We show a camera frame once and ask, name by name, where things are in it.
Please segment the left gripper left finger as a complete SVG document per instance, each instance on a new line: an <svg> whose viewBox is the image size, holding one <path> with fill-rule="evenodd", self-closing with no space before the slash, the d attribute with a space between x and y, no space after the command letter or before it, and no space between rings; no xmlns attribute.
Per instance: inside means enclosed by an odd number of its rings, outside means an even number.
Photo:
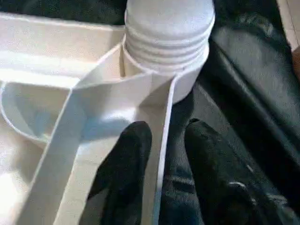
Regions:
<svg viewBox="0 0 300 225"><path fill-rule="evenodd" d="M139 225L152 133L145 121L128 125L97 169L79 223Z"/></svg>

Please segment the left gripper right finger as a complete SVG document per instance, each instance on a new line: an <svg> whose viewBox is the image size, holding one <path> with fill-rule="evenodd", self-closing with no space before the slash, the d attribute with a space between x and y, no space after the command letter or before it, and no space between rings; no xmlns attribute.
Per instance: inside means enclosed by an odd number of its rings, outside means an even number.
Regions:
<svg viewBox="0 0 300 225"><path fill-rule="evenodd" d="M265 192L246 161L207 123L191 119L184 144L205 224L300 223L287 199Z"/></svg>

